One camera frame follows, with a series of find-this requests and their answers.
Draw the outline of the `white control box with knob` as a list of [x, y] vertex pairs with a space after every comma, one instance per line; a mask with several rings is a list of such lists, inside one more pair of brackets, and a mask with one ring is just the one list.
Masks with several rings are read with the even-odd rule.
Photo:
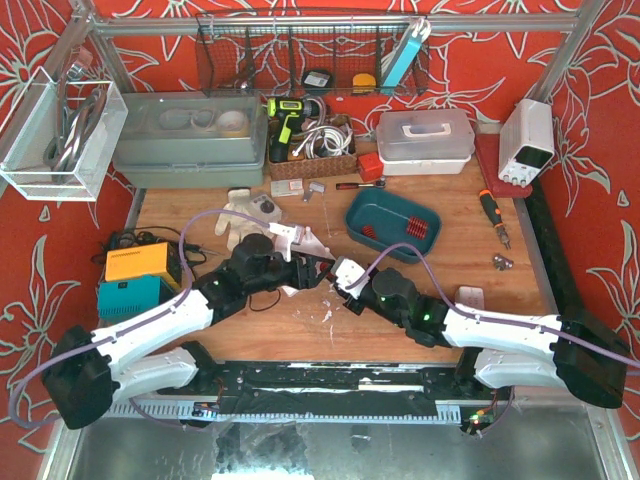
[[282, 210], [266, 193], [252, 195], [247, 209], [252, 217], [265, 223], [279, 223], [282, 218]]

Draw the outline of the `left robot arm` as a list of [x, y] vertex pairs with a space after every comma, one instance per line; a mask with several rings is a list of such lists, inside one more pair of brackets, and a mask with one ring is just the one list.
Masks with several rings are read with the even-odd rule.
[[119, 400], [189, 384], [207, 386], [215, 363], [196, 342], [161, 353], [161, 347], [243, 310], [251, 296], [286, 286], [310, 290], [324, 280], [330, 258], [293, 251], [251, 234], [213, 271], [182, 294], [111, 327], [68, 329], [41, 381], [65, 425], [84, 428]]

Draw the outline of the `white peg base plate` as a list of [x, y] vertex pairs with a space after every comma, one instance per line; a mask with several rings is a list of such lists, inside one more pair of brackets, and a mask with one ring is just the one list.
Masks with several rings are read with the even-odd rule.
[[[284, 254], [286, 252], [286, 241], [282, 236], [275, 237], [274, 248], [277, 252]], [[300, 244], [291, 246], [292, 252], [311, 254], [322, 258], [334, 260], [330, 248], [325, 246], [312, 232], [310, 227], [305, 228], [304, 235]]]

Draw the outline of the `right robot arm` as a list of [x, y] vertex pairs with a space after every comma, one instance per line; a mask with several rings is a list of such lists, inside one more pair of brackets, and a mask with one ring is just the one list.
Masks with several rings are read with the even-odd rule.
[[584, 309], [504, 314], [421, 294], [393, 268], [366, 272], [343, 261], [331, 274], [353, 313], [369, 309], [425, 347], [477, 349], [471, 375], [487, 387], [560, 387], [597, 407], [623, 403], [629, 345]]

